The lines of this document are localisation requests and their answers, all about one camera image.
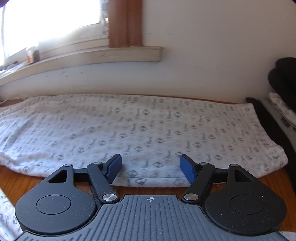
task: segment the ribbed plate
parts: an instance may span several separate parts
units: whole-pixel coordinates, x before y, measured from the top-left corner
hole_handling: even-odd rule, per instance
[[[212,224],[197,205],[184,204],[175,195],[125,195],[116,204],[103,205],[83,228],[62,236],[44,237],[24,232],[18,241],[287,241],[278,232],[257,237],[228,233]]]

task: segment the wooden bed frame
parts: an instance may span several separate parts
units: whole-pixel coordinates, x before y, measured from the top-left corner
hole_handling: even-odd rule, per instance
[[[15,104],[22,100],[7,101],[4,105]],[[18,199],[37,185],[43,178],[32,177],[19,174],[11,171],[10,169],[0,166],[0,188],[7,195],[13,205],[16,204]],[[286,173],[285,169],[280,169],[267,176],[259,179],[266,186],[277,193],[286,203],[287,215],[281,226],[280,231],[296,232],[296,195],[292,188],[292,183]],[[223,188],[224,184],[213,185],[212,191]],[[90,193],[88,184],[79,183],[77,187]],[[179,197],[184,193],[186,188],[133,188],[133,187],[118,187],[114,189],[122,198],[125,194],[140,194],[140,195],[163,195],[163,194],[176,194]]]

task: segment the bright window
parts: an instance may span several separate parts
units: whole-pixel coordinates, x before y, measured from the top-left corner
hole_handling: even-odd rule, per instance
[[[3,8],[0,8],[0,16],[2,16]],[[0,44],[0,65],[4,62],[3,45]]]
[[[32,43],[38,42],[42,53],[104,35],[100,0],[10,0],[3,15],[5,62],[18,60],[12,55],[24,55]]]

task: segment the white patterned sheet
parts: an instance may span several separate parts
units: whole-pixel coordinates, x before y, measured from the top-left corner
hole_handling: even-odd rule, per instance
[[[0,241],[13,241],[22,230],[15,217],[15,209],[0,189]],[[280,232],[289,241],[296,241],[296,233]]]
[[[181,154],[217,168],[238,163],[256,177],[288,160],[252,104],[132,95],[33,97],[0,108],[0,164],[46,177],[64,164],[84,168],[123,157],[113,185],[183,187]]]
[[[278,93],[269,93],[269,100],[278,109],[282,116],[296,128],[296,113],[282,100]]]

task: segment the window sill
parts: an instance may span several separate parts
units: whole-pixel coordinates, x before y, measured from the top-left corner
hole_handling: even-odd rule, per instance
[[[115,62],[160,62],[162,47],[99,47],[69,52],[27,65],[0,78],[0,85],[51,70]]]

